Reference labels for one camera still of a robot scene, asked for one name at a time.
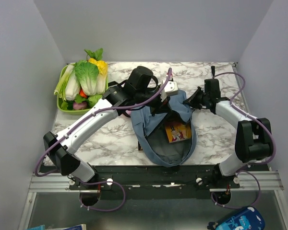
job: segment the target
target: glass panel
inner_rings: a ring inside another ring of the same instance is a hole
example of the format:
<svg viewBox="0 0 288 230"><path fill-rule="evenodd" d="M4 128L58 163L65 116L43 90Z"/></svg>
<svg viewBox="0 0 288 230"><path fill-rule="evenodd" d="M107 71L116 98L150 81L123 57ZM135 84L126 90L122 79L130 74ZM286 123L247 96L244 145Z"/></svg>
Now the glass panel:
<svg viewBox="0 0 288 230"><path fill-rule="evenodd" d="M233 206L249 205L255 192L233 192ZM111 208L116 201L99 201L98 208ZM264 191L255 206L266 222L265 229L285 230L274 191ZM86 224L88 230L205 230L208 222L231 212L215 206L211 200L127 200L118 211L104 213L80 208L78 194L38 194L30 227L45 224L48 228Z"/></svg>

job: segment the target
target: screw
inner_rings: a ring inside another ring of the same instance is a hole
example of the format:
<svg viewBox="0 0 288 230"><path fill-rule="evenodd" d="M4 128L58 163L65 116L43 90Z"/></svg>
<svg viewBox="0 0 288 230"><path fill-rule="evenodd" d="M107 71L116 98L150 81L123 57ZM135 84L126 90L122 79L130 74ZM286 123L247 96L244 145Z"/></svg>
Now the screw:
<svg viewBox="0 0 288 230"><path fill-rule="evenodd" d="M239 184L240 183L240 180L239 180L238 177L235 177L233 181L234 181L235 184Z"/></svg>

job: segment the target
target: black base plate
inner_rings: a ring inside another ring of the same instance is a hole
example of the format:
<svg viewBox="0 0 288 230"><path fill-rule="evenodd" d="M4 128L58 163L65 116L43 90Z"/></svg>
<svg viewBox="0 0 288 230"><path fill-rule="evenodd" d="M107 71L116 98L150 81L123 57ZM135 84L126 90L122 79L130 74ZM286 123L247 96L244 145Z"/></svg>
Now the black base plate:
<svg viewBox="0 0 288 230"><path fill-rule="evenodd" d="M210 182L214 165L183 165L166 168L162 166L96 166L96 181L112 178L120 183L126 192L127 199L210 199L211 188L239 188L232 178L220 180L217 184ZM251 167L252 171L266 171L266 165ZM198 185L196 178L202 178L203 184ZM107 200L121 199L121 189L116 185L102 184L101 198ZM95 186L83 186L76 183L71 190L97 190Z"/></svg>

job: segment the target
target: green basket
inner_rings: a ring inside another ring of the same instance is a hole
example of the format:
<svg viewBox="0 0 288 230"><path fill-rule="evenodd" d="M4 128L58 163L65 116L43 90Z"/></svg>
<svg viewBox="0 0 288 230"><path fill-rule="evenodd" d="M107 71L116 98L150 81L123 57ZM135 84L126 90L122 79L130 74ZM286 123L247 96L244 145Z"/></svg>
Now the green basket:
<svg viewBox="0 0 288 230"><path fill-rule="evenodd" d="M65 66L62 71L61 71L61 74L60 74L60 79L62 77L62 75L65 73L65 70L67 68L67 66ZM106 79L106 90L108 89L108 77ZM83 109L83 110L64 110L61 108L61 104L63 102L63 99L62 98L59 98L59 95L57 95L57 107L58 109L60 109L62 112L65 112L65 113L68 113L68 114L71 114L71 115L83 115L85 114L87 111L89 111L90 109Z"/></svg>

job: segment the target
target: blue container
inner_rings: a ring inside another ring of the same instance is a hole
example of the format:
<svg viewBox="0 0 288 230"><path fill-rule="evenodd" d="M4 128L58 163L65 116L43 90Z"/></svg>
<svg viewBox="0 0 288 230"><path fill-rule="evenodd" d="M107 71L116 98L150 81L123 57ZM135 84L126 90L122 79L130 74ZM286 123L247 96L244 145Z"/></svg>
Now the blue container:
<svg viewBox="0 0 288 230"><path fill-rule="evenodd" d="M233 213L221 221L210 224L215 230L263 230L265 227L264 218L254 207L245 207Z"/></svg>

